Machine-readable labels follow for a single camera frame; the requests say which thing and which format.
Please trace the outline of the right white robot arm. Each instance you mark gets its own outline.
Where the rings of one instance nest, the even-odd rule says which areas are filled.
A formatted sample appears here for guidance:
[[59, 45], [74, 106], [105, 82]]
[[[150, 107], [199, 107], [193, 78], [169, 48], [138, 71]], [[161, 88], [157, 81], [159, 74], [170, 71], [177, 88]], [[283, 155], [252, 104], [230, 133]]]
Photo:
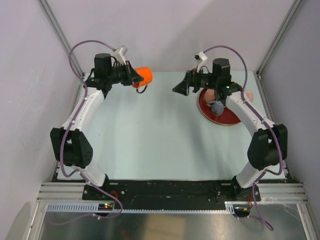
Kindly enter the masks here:
[[248, 162], [240, 173], [233, 177], [229, 192], [241, 201], [255, 195], [255, 185], [271, 166], [279, 166], [277, 175], [283, 171], [283, 161], [288, 153], [288, 130], [283, 124], [275, 124], [263, 116], [245, 95], [244, 87], [232, 81], [230, 62], [216, 58], [212, 71], [204, 73], [200, 68], [186, 71], [183, 80], [172, 91], [188, 96], [190, 88], [214, 90], [215, 101], [231, 110], [244, 124], [251, 135], [247, 150]]

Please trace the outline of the orange mug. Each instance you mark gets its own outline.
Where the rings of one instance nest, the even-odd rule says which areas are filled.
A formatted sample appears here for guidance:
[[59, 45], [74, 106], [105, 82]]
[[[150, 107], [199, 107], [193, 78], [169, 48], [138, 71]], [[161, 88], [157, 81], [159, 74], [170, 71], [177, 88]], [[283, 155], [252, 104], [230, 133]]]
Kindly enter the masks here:
[[153, 80], [153, 72], [147, 66], [135, 68], [135, 71], [143, 78], [143, 80], [133, 84], [132, 86], [136, 89], [138, 94], [143, 94]]

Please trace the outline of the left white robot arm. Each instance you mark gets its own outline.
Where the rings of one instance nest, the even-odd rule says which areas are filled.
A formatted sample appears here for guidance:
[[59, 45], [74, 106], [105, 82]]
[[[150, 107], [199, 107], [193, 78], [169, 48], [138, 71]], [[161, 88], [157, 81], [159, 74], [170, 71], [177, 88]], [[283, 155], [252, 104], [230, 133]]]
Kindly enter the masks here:
[[111, 187], [106, 184], [108, 176], [94, 161], [94, 149], [86, 137], [87, 128], [107, 98], [113, 85], [146, 88], [153, 80], [149, 67], [133, 68], [128, 60], [121, 61], [109, 53], [98, 53], [94, 57], [94, 67], [83, 83], [84, 92], [67, 121], [50, 131], [50, 140], [55, 159], [60, 163], [62, 174], [70, 178], [79, 174], [93, 188], [99, 199], [107, 199]]

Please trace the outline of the grey mug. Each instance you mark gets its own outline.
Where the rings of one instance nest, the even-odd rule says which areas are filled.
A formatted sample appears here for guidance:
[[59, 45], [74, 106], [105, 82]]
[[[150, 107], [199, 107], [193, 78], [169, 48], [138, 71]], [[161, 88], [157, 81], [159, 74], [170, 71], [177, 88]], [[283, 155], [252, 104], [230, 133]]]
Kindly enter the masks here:
[[221, 101], [210, 101], [207, 103], [207, 106], [210, 107], [211, 113], [215, 116], [221, 116], [225, 110], [225, 106]]

